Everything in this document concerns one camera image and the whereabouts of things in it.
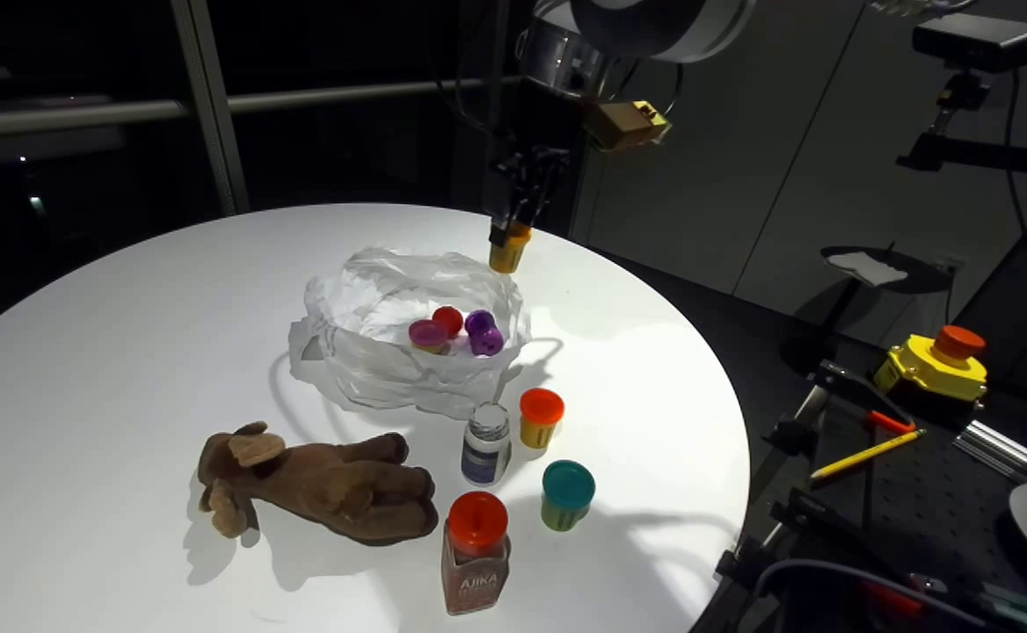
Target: orange cup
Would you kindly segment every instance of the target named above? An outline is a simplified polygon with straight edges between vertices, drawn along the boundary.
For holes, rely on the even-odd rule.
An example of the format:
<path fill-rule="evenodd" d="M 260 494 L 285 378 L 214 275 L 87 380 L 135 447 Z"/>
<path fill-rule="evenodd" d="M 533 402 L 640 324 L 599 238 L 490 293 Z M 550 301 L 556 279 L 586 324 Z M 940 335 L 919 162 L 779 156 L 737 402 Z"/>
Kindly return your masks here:
<path fill-rule="evenodd" d="M 519 443 L 532 449 L 546 449 L 552 441 L 552 429 L 561 420 L 561 398 L 533 388 L 519 393 Z"/>

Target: red ball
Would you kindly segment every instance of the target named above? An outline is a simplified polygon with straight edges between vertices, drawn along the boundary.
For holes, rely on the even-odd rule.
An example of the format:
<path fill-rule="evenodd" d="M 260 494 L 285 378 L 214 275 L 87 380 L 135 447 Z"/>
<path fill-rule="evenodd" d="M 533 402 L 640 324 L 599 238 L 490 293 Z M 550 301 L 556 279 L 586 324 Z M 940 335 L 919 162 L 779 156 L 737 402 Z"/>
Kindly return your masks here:
<path fill-rule="evenodd" d="M 438 305 L 434 313 L 434 330 L 438 330 L 445 341 L 456 337 L 459 328 L 465 328 L 465 316 L 455 305 Z"/>

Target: white round table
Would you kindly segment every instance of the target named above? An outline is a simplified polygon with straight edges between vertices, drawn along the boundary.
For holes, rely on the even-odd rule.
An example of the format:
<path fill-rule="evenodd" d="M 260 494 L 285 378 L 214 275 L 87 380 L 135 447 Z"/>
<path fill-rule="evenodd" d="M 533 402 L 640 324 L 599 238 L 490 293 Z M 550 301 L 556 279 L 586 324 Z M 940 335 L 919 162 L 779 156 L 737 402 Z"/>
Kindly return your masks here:
<path fill-rule="evenodd" d="M 398 429 L 437 477 L 471 487 L 455 420 L 355 412 L 287 378 L 304 284 L 361 246 L 486 260 L 490 218 L 325 204 L 240 214 L 94 260 L 0 316 L 0 629 L 690 629 L 743 527 L 737 402 L 690 321 L 631 271 L 533 231 L 519 271 L 542 382 L 565 398 L 550 455 L 513 455 L 513 570 L 495 607 L 445 614 L 438 534 L 361 548 L 268 502 L 260 542 L 196 515 L 205 436 L 268 420 L 287 443 Z M 537 521 L 560 457 L 599 477 L 577 530 Z"/>

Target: green cup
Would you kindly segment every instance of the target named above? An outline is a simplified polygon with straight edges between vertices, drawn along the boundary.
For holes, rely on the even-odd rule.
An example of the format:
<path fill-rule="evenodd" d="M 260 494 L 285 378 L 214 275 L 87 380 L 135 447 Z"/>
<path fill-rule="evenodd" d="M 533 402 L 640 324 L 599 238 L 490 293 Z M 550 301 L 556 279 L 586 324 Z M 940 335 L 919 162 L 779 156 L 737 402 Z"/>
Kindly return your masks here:
<path fill-rule="evenodd" d="M 542 476 L 542 487 L 546 487 L 542 521 L 552 530 L 570 530 L 586 516 L 593 477 L 584 464 L 552 460 Z"/>

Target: clear plastic bag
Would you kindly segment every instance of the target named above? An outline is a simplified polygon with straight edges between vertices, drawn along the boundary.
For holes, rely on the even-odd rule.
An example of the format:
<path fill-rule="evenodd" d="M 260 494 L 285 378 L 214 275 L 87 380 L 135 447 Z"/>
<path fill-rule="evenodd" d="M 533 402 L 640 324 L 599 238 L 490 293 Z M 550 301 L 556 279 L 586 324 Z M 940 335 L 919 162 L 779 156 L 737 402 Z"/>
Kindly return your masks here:
<path fill-rule="evenodd" d="M 445 354 L 413 348 L 408 324 L 455 305 L 490 310 L 505 344 L 471 354 L 459 335 Z M 307 284 L 307 316 L 293 324 L 293 378 L 366 409 L 417 409 L 469 420 L 495 402 L 526 341 L 526 313 L 510 279 L 459 255 L 416 256 L 361 251 L 338 279 Z"/>

